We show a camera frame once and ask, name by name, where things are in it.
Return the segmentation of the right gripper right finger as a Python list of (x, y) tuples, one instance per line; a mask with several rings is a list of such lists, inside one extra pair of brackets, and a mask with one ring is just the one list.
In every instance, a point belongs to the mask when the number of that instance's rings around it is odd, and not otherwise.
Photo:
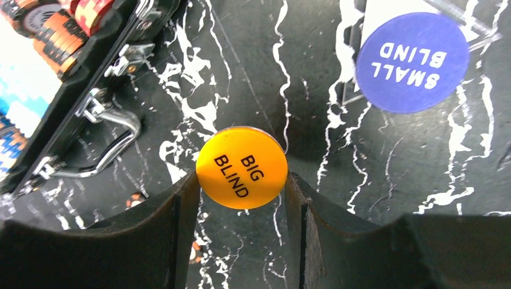
[(406, 214), (379, 226), (285, 185), (291, 288), (509, 288), (510, 218)]

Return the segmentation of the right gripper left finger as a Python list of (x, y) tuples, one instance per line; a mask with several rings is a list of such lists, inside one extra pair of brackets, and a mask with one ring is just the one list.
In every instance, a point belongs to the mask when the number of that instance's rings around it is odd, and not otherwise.
[(200, 187), (190, 173), (86, 229), (1, 222), (2, 288), (184, 288)]

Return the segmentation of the yellow dealer button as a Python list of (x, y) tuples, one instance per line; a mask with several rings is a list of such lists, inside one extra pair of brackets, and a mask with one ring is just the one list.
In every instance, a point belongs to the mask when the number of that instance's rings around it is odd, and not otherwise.
[(251, 126), (217, 132), (199, 152), (195, 172), (203, 192), (235, 210), (270, 203), (283, 189), (288, 163), (269, 133)]

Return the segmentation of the blue blind button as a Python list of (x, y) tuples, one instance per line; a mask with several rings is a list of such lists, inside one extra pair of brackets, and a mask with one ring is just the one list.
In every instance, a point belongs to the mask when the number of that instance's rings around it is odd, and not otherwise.
[(410, 114), (445, 100), (464, 79), (469, 45), (458, 24), (416, 12), (379, 26), (356, 61), (362, 95), (379, 109)]

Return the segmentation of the blue playing card deck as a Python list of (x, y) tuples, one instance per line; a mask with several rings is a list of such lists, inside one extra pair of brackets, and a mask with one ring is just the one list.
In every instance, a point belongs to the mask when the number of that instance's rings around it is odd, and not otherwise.
[(34, 50), (1, 18), (1, 113), (30, 138), (42, 121), (61, 81)]

